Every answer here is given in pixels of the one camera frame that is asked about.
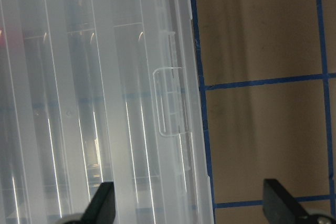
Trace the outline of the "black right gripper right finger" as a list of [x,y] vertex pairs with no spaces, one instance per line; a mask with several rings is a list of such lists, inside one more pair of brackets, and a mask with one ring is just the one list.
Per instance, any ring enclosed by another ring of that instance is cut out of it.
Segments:
[[263,181],[263,213],[268,223],[309,223],[310,215],[276,179]]

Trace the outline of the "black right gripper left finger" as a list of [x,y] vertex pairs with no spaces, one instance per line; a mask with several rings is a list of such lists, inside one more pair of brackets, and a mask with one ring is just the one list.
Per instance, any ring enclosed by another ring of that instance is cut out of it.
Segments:
[[113,224],[116,218],[113,182],[103,182],[81,217],[81,223]]

